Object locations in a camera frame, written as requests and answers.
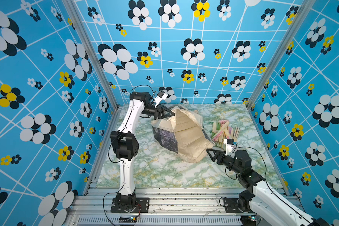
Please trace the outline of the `green tassel wooden fan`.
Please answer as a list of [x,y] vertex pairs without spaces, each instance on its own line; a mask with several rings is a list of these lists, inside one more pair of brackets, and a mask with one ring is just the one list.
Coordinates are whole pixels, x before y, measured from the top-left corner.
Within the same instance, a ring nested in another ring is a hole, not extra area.
[[215,133],[215,135],[212,137],[213,141],[217,141],[221,135],[225,135],[225,138],[230,138],[229,133],[229,122],[226,122],[223,124],[220,129]]

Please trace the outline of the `beige canvas tote bag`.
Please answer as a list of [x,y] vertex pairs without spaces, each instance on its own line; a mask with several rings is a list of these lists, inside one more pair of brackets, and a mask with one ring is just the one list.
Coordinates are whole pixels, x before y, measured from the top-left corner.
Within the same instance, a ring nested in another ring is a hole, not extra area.
[[214,147],[204,130],[202,116],[180,105],[170,110],[174,116],[151,121],[154,139],[185,162],[201,161],[207,156],[207,149]]

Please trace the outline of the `pink paper folding fan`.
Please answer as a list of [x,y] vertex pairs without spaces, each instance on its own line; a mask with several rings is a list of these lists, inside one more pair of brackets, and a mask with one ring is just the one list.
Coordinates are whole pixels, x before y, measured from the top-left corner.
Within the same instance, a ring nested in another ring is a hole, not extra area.
[[222,122],[223,122],[223,125],[222,125],[220,131],[221,131],[221,132],[224,132],[224,129],[225,129],[227,126],[229,126],[229,121],[222,121]]

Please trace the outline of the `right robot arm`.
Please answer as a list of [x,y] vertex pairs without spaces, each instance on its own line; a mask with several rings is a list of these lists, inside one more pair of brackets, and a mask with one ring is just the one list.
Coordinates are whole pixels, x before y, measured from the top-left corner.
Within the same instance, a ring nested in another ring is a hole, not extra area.
[[252,168],[252,159],[246,150],[233,153],[207,149],[211,160],[233,171],[235,179],[245,189],[239,194],[238,205],[242,212],[254,212],[272,226],[328,226],[322,218],[314,218],[292,204]]

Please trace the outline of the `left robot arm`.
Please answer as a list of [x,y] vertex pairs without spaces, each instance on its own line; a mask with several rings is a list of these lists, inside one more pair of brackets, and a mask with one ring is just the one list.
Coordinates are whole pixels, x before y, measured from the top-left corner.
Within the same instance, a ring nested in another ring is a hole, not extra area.
[[110,134],[111,148],[120,166],[120,189],[116,194],[115,206],[131,211],[136,208],[136,189],[134,185],[134,160],[139,151],[135,129],[141,115],[164,119],[175,115],[161,104],[168,94],[160,91],[155,98],[148,92],[133,92],[123,122]]

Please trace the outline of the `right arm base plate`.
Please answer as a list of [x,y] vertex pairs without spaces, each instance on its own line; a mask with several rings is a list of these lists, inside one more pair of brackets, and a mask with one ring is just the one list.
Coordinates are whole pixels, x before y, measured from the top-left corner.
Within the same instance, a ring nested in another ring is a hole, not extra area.
[[249,202],[244,199],[221,197],[219,204],[225,208],[226,213],[255,214],[255,212],[250,209]]

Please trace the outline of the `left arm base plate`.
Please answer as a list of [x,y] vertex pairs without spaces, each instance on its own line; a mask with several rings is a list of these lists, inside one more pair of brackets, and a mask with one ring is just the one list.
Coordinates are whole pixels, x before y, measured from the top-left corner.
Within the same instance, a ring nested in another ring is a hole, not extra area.
[[110,212],[112,213],[148,213],[150,199],[139,197],[134,199],[118,199],[112,200]]

